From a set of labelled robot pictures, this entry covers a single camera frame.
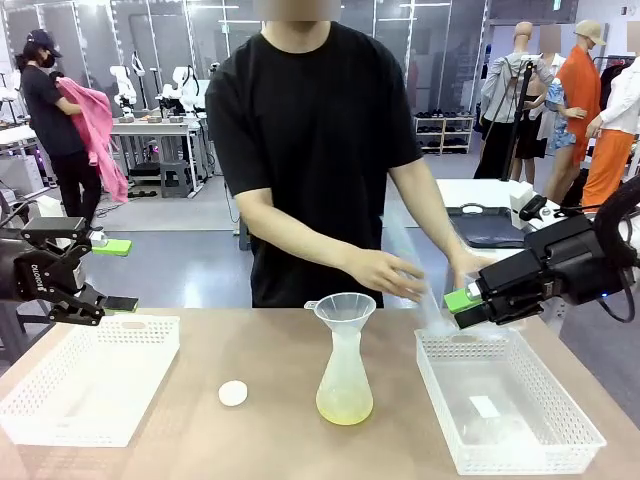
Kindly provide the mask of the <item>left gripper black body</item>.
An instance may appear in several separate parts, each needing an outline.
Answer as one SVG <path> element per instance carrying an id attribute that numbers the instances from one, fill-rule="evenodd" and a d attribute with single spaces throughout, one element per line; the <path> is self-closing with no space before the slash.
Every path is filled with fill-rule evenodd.
<path id="1" fill-rule="evenodd" d="M 33 249 L 14 261 L 20 300 L 66 301 L 84 288 L 80 258 L 68 253 Z"/>

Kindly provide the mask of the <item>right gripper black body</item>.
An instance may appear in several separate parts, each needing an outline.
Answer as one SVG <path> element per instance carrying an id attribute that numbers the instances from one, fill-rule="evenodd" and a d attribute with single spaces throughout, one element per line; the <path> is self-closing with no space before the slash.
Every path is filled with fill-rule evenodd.
<path id="1" fill-rule="evenodd" d="M 553 297 L 580 305 L 610 293 L 610 261 L 586 216 L 529 233 L 524 243 L 524 250 L 479 272 L 479 322 L 503 325 L 526 318 Z"/>

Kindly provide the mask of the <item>person's left hand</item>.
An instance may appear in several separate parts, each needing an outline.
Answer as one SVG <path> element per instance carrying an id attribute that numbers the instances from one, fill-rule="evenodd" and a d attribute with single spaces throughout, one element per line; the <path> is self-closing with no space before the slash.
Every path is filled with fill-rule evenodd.
<path id="1" fill-rule="evenodd" d="M 459 250 L 447 257 L 456 289 L 464 288 L 466 278 L 478 274 L 483 268 L 496 262 L 495 259 L 476 255 L 468 250 Z"/>

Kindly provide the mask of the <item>person's right hand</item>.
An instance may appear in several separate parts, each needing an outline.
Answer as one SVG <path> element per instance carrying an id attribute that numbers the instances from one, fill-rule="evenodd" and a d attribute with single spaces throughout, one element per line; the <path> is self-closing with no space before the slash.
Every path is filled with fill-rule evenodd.
<path id="1" fill-rule="evenodd" d="M 426 291 L 424 273 L 411 263 L 380 250 L 356 249 L 346 272 L 375 291 L 419 303 Z"/>

